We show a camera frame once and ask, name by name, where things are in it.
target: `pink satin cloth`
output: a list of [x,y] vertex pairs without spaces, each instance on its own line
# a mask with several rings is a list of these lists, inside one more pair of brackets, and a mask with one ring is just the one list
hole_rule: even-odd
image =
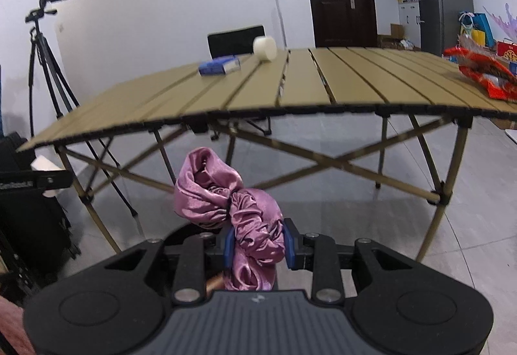
[[282,212],[263,190],[246,189],[237,171],[210,148],[190,152],[174,192],[175,212],[206,229],[230,219],[235,228],[231,273],[224,274],[229,290],[271,290],[275,264],[284,258]]
[[0,331],[19,355],[36,355],[23,329],[23,310],[0,296]]

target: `door handle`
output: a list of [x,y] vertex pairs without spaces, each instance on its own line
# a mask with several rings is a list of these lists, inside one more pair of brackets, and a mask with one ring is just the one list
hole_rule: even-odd
[[350,0],[350,7],[355,9],[355,0]]

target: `table leg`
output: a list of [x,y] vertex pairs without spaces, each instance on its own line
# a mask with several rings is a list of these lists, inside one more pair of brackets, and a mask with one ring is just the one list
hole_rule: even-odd
[[167,151],[165,150],[164,141],[160,136],[158,130],[154,131],[154,137],[156,138],[156,142],[160,147],[160,153],[162,154],[162,158],[164,159],[165,166],[167,167],[167,171],[171,177],[172,184],[176,184],[176,176],[174,175],[174,171],[172,170],[171,162],[169,161],[169,157],[167,156]]
[[100,217],[97,214],[97,212],[95,211],[94,207],[91,205],[89,197],[87,196],[86,192],[83,189],[83,186],[81,186],[81,183],[77,179],[77,176],[76,176],[76,174],[74,173],[74,171],[72,169],[72,165],[70,164],[70,160],[68,159],[68,156],[66,155],[65,148],[64,147],[59,147],[57,149],[57,151],[58,151],[59,157],[61,158],[61,161],[63,162],[63,165],[65,166],[65,169],[72,173],[72,175],[73,175],[73,181],[72,181],[73,187],[76,189],[76,192],[77,192],[77,194],[79,196],[79,199],[81,200],[83,205],[86,207],[86,210],[88,211],[88,213],[90,214],[91,218],[95,222],[95,225],[97,225],[97,227],[99,228],[100,232],[102,233],[104,238],[107,240],[107,242],[110,244],[110,246],[113,248],[113,250],[115,250],[116,253],[120,253],[121,252],[120,247],[117,245],[116,241],[111,236],[110,232],[108,231],[108,229],[106,228],[106,226],[104,225],[102,220],[100,219]]
[[[244,139],[249,142],[258,143],[260,145],[264,145],[264,146],[267,146],[272,149],[278,149],[279,151],[283,151],[283,152],[286,152],[291,155],[296,155],[296,156],[299,156],[302,158],[312,160],[312,161],[316,162],[318,165],[324,166],[325,169],[329,168],[329,167],[337,168],[338,170],[343,170],[343,171],[349,172],[351,174],[356,174],[356,175],[359,175],[360,177],[367,178],[368,180],[371,180],[373,182],[386,184],[388,186],[405,191],[412,195],[423,197],[431,202],[438,202],[440,199],[439,194],[437,192],[427,191],[427,190],[421,189],[419,187],[412,186],[411,184],[404,183],[400,180],[397,180],[396,178],[386,177],[385,175],[378,174],[375,171],[371,171],[366,168],[362,168],[362,167],[350,164],[349,162],[347,162],[345,160],[339,160],[336,158],[332,158],[332,157],[329,157],[328,155],[320,154],[320,153],[314,152],[314,151],[309,151],[308,149],[300,148],[299,146],[290,145],[288,143],[285,143],[285,142],[282,142],[279,140],[266,138],[265,136],[259,136],[257,134],[253,134],[248,131],[240,130],[237,128],[228,128],[228,126],[223,126],[220,124],[214,124],[213,128],[216,131],[219,131],[224,134],[228,134],[230,136],[236,136],[237,138]],[[389,140],[387,140],[385,143],[383,143],[382,147],[386,147],[386,143],[388,141]],[[369,148],[370,149],[377,148],[377,145],[372,145]],[[360,151],[360,156],[364,156],[365,149],[366,148],[357,150],[357,151],[353,152],[353,154],[355,155],[356,152]],[[73,156],[73,152],[71,152],[71,151],[68,151],[68,154]]]
[[[424,134],[429,131],[438,129],[441,126],[445,126],[451,122],[448,118],[440,118],[438,120],[435,120],[433,122],[430,122],[426,125],[420,126],[418,129],[413,129],[409,131],[405,131],[401,134],[398,134],[396,136],[393,136],[392,138],[386,139],[386,141],[380,141],[377,143],[374,143],[372,145],[363,147],[361,149],[356,149],[355,151],[348,152],[346,154],[342,154],[336,159],[338,161],[350,161],[356,158],[364,157],[369,154],[373,154],[374,152],[380,151],[381,149],[385,149],[389,146],[396,145],[397,143],[404,142],[406,140],[412,139],[416,137],[418,134]],[[281,177],[274,178],[271,180],[267,180],[261,183],[257,183],[252,186],[252,188],[255,189],[262,189],[266,190],[271,187],[277,187],[285,183],[289,183],[291,181],[297,180],[299,178],[305,177],[307,175],[316,174],[321,171],[326,170],[327,167],[323,165],[313,165],[307,168],[302,168],[301,170],[290,172],[289,174],[285,174]]]
[[429,249],[433,238],[438,230],[438,226],[440,225],[440,221],[443,218],[445,213],[445,208],[449,204],[449,201],[452,197],[452,190],[454,187],[454,183],[456,182],[456,177],[458,176],[459,165],[461,164],[461,159],[463,157],[463,151],[465,149],[465,143],[467,141],[467,134],[469,132],[469,127],[458,127],[458,133],[456,135],[456,143],[454,144],[454,151],[452,153],[451,163],[449,165],[449,172],[447,173],[447,178],[444,183],[444,187],[441,190],[440,196],[441,200],[438,202],[436,211],[434,212],[433,220],[431,221],[431,225],[429,226],[426,236],[423,239],[422,246],[418,251],[418,255],[416,260],[421,262],[424,256]]
[[[382,141],[386,140],[387,133],[388,133],[388,118],[387,117],[383,117],[383,131],[382,131],[382,134],[381,134],[381,140]],[[382,148],[381,152],[379,153],[379,169],[378,169],[378,173],[379,174],[383,173],[384,151],[385,150],[386,150],[386,148]],[[381,183],[375,183],[375,188],[376,189],[380,189],[381,188]]]
[[[420,127],[415,116],[409,115],[409,120],[411,120],[411,124],[413,125],[414,129],[418,129]],[[433,156],[431,155],[431,150],[427,145],[426,138],[424,138],[422,134],[418,135],[417,138],[418,142],[420,143],[420,147],[422,148],[423,156],[426,159],[429,173],[433,179],[434,188],[435,190],[439,190],[441,187],[440,176],[438,175],[438,171],[436,171],[436,165],[434,164]]]
[[235,139],[236,139],[235,136],[233,136],[233,135],[229,136],[227,156],[226,156],[226,159],[224,160],[224,162],[229,166],[232,166],[233,151],[235,149]]
[[156,189],[166,191],[167,193],[170,193],[170,194],[174,193],[174,187],[169,184],[161,183],[161,182],[153,180],[151,178],[144,177],[143,175],[133,174],[133,173],[125,170],[124,168],[117,168],[117,167],[111,166],[109,164],[105,164],[104,162],[99,162],[96,159],[89,158],[86,155],[80,154],[79,152],[71,151],[70,149],[64,149],[64,152],[67,155],[70,155],[72,158],[87,162],[88,164],[93,165],[94,167],[99,166],[103,170],[117,173],[121,177],[128,178],[137,183],[142,183],[142,184],[145,184],[146,186],[154,187]]
[[[186,125],[182,125],[180,126],[177,130],[173,131],[172,133],[170,133],[169,135],[165,136],[164,138],[162,138],[162,141],[161,141],[161,144],[162,145],[165,145],[177,138],[179,138],[182,134],[184,134],[186,131],[188,130],[187,126]],[[147,157],[149,157],[150,155],[152,155],[154,152],[156,152],[158,149],[160,148],[160,144],[159,143],[156,143],[154,144],[153,146],[151,146],[150,148],[146,149],[144,152],[142,152],[140,155],[134,157],[131,161],[129,161],[126,165],[124,165],[122,168],[120,168],[120,170],[122,171],[128,171],[130,170],[131,168],[133,168],[135,165],[138,165],[140,162],[142,162],[144,159],[146,159]],[[88,192],[88,195],[89,196],[93,196],[95,194],[97,194],[98,192],[100,192],[104,187],[106,187],[107,185],[109,185],[110,183],[113,182],[113,180],[115,180],[117,177],[119,177],[120,174],[117,173],[117,172],[114,172],[111,176],[109,176],[109,178],[107,180],[105,180],[103,183],[101,183],[99,186],[97,186],[95,189],[93,190],[90,190]]]
[[[111,143],[113,142],[113,139],[114,139],[114,137],[111,136],[108,139],[108,144],[107,145],[105,145],[104,143],[102,144],[104,146],[104,149],[102,150],[102,153],[100,154],[99,161],[101,161],[101,162],[104,161],[104,157],[106,156],[106,154],[110,150],[110,146],[111,146]],[[90,180],[88,180],[88,184],[85,187],[86,194],[90,192],[91,186],[93,185],[95,177],[97,176],[98,172],[99,172],[99,167],[95,167],[93,173],[90,176]]]

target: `red snack bag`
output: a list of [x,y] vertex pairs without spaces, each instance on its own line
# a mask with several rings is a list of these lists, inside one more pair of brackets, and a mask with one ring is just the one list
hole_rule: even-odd
[[459,43],[469,48],[449,48],[444,56],[455,56],[462,74],[480,84],[490,98],[517,102],[517,77],[477,45],[471,45],[469,38],[460,37]]

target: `white cylinder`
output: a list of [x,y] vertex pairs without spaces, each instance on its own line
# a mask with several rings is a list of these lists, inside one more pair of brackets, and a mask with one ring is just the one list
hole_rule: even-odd
[[270,36],[255,38],[253,53],[260,61],[272,61],[278,53],[275,39]]

